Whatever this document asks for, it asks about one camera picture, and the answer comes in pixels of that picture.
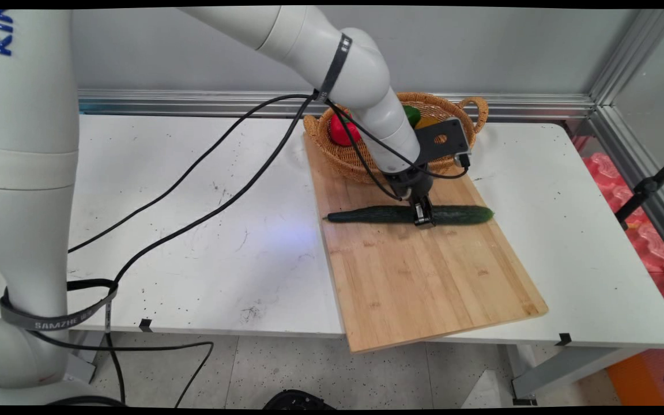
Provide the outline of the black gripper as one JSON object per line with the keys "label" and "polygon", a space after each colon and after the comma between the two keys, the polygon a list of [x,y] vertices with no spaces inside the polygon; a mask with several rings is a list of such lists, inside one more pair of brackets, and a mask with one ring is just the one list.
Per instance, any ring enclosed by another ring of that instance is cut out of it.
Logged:
{"label": "black gripper", "polygon": [[415,168],[399,173],[387,174],[387,183],[401,199],[411,200],[414,210],[414,225],[418,228],[434,228],[435,219],[429,192],[434,178]]}

